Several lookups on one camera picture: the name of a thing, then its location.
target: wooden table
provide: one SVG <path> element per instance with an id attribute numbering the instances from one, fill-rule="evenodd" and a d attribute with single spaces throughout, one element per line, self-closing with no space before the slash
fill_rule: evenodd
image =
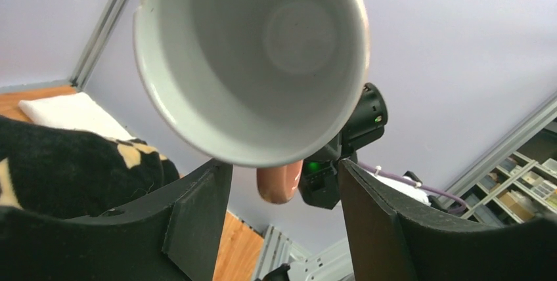
<path id="1" fill-rule="evenodd" d="M 18 107 L 20 100 L 75 94 L 69 86 L 0 95 L 0 115 L 31 122 Z M 249 281 L 263 245 L 263 238 L 227 212 L 213 280 Z"/>

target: white cloth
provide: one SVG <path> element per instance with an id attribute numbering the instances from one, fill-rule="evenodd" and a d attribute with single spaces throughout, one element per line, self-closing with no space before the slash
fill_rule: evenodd
<path id="1" fill-rule="evenodd" d="M 384 183 L 387 186 L 389 186 L 393 189 L 396 189 L 396 190 L 402 192 L 403 194 L 406 194 L 410 198 L 414 198 L 415 200 L 418 200 L 419 202 L 422 202 L 423 204 L 431 205 L 431 203 L 428 199 L 428 194 L 421 189 L 414 188 L 414 187 L 410 186 L 409 184 L 401 183 L 401 182 L 396 181 L 394 179 L 390 179 L 390 178 L 383 177 L 383 176 L 377 176 L 376 178 L 381 183 Z"/>
<path id="2" fill-rule="evenodd" d="M 83 92 L 37 100 L 21 100 L 19 108 L 38 125 L 85 130 L 118 140 L 134 139 L 108 112 Z"/>

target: shelf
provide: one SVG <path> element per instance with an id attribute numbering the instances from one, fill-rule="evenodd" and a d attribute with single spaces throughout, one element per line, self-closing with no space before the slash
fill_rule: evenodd
<path id="1" fill-rule="evenodd" d="M 528 158 L 527 156 L 525 156 L 525 155 L 523 155 L 523 154 L 521 154 L 521 153 L 519 153 L 519 152 L 515 152 L 515 153 L 513 153 L 512 155 L 514 155 L 514 156 L 516 156 L 517 158 L 519 158 L 519 159 L 525 161 L 526 164 L 528 164 L 529 162 L 532 162 L 532 159 L 531 159 L 531 158 Z"/>
<path id="2" fill-rule="evenodd" d="M 505 227 L 506 225 L 485 205 L 479 205 L 470 216 L 478 220 L 479 223 L 494 227 Z"/>
<path id="3" fill-rule="evenodd" d="M 495 202 L 505 213 L 507 213 L 515 222 L 517 223 L 524 223 L 524 221 L 519 218 L 516 214 L 514 214 L 511 209 L 509 209 L 504 203 L 502 203 L 498 198 L 493 198 L 493 202 Z"/>
<path id="4" fill-rule="evenodd" d="M 477 183 L 476 186 L 478 186 L 478 188 L 481 191 L 485 192 L 485 194 L 489 194 L 489 190 L 485 186 L 483 186 L 481 183 Z"/>
<path id="5" fill-rule="evenodd" d="M 495 168 L 499 173 L 502 173 L 503 175 L 507 176 L 508 178 L 511 178 L 512 175 L 509 174 L 509 172 L 507 172 L 506 170 L 504 170 L 501 166 L 497 166 Z"/>
<path id="6" fill-rule="evenodd" d="M 542 198 L 536 196 L 536 194 L 534 194 L 530 189 L 526 188 L 526 186 L 524 186 L 521 183 L 514 183 L 514 185 L 519 188 L 521 191 L 524 192 L 524 194 L 528 195 L 530 198 L 534 199 L 536 202 L 538 202 L 539 204 L 543 205 L 545 208 L 547 208 L 549 211 L 557 214 L 557 209 L 554 208 L 552 205 L 548 204 L 547 201 L 543 200 Z"/>
<path id="7" fill-rule="evenodd" d="M 541 165 L 538 162 L 536 162 L 536 164 L 534 164 L 534 166 L 532 166 L 531 170 L 534 171 L 534 172 L 540 172 L 540 174 L 545 174 L 546 177 L 543 177 L 543 178 L 545 178 L 549 181 L 552 181 L 553 183 L 555 183 L 557 181 L 557 174 L 552 173 L 552 171 L 549 168 Z"/>

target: black blanket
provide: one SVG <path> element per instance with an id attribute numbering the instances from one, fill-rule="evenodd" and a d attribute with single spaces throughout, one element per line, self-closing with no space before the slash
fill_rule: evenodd
<path id="1" fill-rule="evenodd" d="M 174 164 L 141 140 L 0 116 L 0 205 L 61 219 L 98 216 L 178 178 Z"/>

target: purple cable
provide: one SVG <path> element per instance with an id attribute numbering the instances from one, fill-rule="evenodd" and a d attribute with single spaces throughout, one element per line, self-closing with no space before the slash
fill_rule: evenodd
<path id="1" fill-rule="evenodd" d="M 361 162 L 359 162 L 358 165 L 360 165 L 363 169 L 369 171 L 370 173 L 372 173 L 372 174 L 374 174 L 374 175 L 379 175 L 379 176 L 387 177 L 387 178 L 389 178 L 389 179 L 393 179 L 394 181 L 399 181 L 400 183 L 408 184 L 408 185 L 410 185 L 410 186 L 412 186 L 412 187 L 415 187 L 415 186 L 416 186 L 416 183 L 417 183 L 417 182 L 415 182 L 415 181 L 412 181 L 412 180 L 410 180 L 410 179 L 401 177 L 401 176 L 399 176 L 399 175 L 387 173 L 386 171 L 381 171 L 381 170 L 379 170 L 379 172 L 378 172 L 378 171 L 377 171 L 377 168 L 371 167 L 370 165 L 368 165 L 368 164 L 366 164 L 366 163 L 361 163 Z M 459 206 L 459 207 L 456 207 L 456 208 L 447 210 L 447 212 L 449 212 L 449 213 L 459 213 L 459 212 L 462 212 L 462 211 L 464 211 L 464 210 L 466 209 L 466 202 L 465 202 L 464 200 L 460 199 L 459 197 L 453 195 L 453 194 L 450 194 L 450 193 L 448 193 L 448 192 L 444 192 L 444 191 L 442 191 L 442 190 L 439 190 L 439 189 L 435 189 L 435 188 L 426 186 L 426 185 L 424 185 L 424 184 L 422 184 L 422 186 L 420 186 L 419 188 L 420 188 L 420 189 L 423 189 L 423 190 L 426 190 L 426 191 L 429 191 L 429 192 L 433 192 L 434 194 L 439 194 L 439 195 L 441 195 L 441 196 L 445 196 L 445 197 L 447 197 L 447 198 L 449 198 L 449 199 L 452 199 L 452 200 L 454 200 L 454 201 L 460 203 L 460 206 Z"/>

